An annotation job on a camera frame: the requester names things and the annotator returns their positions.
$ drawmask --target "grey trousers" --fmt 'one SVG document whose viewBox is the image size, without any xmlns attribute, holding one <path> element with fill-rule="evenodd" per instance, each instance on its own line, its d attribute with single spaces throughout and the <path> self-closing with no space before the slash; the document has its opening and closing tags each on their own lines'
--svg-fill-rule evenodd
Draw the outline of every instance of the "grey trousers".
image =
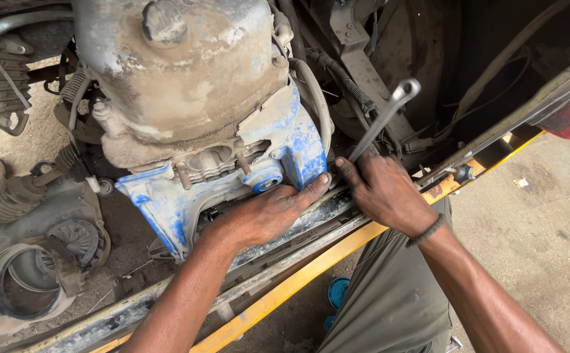
<svg viewBox="0 0 570 353">
<path fill-rule="evenodd" d="M 451 219 L 448 197 L 432 205 Z M 319 353 L 443 353 L 449 303 L 418 247 L 388 230 L 371 240 L 354 270 Z"/>
</svg>

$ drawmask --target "concrete floor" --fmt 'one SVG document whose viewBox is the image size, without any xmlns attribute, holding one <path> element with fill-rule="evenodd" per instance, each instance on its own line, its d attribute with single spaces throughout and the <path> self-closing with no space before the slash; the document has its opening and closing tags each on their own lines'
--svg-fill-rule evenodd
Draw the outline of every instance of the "concrete floor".
<svg viewBox="0 0 570 353">
<path fill-rule="evenodd" d="M 66 144 L 66 134 L 51 108 L 57 99 L 40 85 L 30 91 L 32 114 L 16 138 L 0 131 L 0 158 L 11 175 L 24 174 L 41 159 L 52 159 Z M 519 189 L 514 180 L 525 178 Z M 570 352 L 570 141 L 540 137 L 494 171 L 452 196 L 457 236 L 473 256 L 518 300 L 548 333 Z M 15 339 L 60 325 L 112 302 L 105 296 L 110 280 L 146 264 L 147 282 L 174 272 L 169 262 L 150 262 L 147 244 L 152 229 L 123 195 L 100 199 L 112 252 L 102 270 L 87 283 L 85 293 L 61 316 L 32 325 Z M 317 277 L 244 337 L 223 352 L 281 352 L 285 341 L 313 338 L 319 345 L 322 323 L 333 310 L 323 297 L 333 277 L 350 276 L 359 251 Z M 452 335 L 472 352 L 461 323 L 453 316 Z"/>
</svg>

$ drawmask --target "black wrist band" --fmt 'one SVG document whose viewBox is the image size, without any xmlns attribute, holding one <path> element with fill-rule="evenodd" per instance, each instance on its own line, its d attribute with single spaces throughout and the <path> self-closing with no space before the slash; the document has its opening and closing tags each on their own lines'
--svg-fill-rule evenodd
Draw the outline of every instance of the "black wrist band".
<svg viewBox="0 0 570 353">
<path fill-rule="evenodd" d="M 409 239 L 406 244 L 405 247 L 412 247 L 415 245 L 420 245 L 423 241 L 427 240 L 427 238 L 436 232 L 437 229 L 440 229 L 440 227 L 444 224 L 444 222 L 446 221 L 446 215 L 443 213 L 440 213 L 438 216 L 438 220 L 433 223 L 432 226 L 430 226 L 429 229 L 427 229 L 424 233 L 422 233 L 421 235 L 413 238 L 413 239 Z"/>
</svg>

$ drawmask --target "blue engine cover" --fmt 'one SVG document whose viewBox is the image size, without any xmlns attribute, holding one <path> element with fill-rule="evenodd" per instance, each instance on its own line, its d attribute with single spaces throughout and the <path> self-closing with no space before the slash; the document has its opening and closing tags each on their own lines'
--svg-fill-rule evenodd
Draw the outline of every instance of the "blue engine cover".
<svg viewBox="0 0 570 353">
<path fill-rule="evenodd" d="M 261 193 L 280 184 L 283 176 L 301 190 L 326 171 L 320 135 L 300 105 L 293 83 L 279 89 L 241 122 L 237 135 L 245 144 L 271 142 L 261 157 L 248 161 L 252 169 L 248 176 L 238 169 L 185 190 L 171 180 L 174 171 L 168 161 L 160 168 L 124 176 L 115 184 L 139 207 L 177 261 L 184 261 L 193 249 L 201 211 L 252 191 Z"/>
</svg>

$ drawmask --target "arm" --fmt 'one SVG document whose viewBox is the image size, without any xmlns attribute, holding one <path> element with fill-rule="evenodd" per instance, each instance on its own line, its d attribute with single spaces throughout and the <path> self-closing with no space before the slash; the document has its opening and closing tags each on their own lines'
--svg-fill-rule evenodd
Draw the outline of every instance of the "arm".
<svg viewBox="0 0 570 353">
<path fill-rule="evenodd" d="M 361 210 L 410 238 L 425 232 L 438 214 L 393 158 L 364 153 L 358 168 L 335 164 Z M 444 224 L 420 244 L 422 255 L 477 352 L 563 352 L 563 349 L 476 262 Z"/>
<path fill-rule="evenodd" d="M 330 182 L 322 173 L 298 193 L 279 185 L 204 229 L 193 252 L 122 348 L 127 352 L 188 352 L 234 258 L 284 233 Z"/>
</svg>

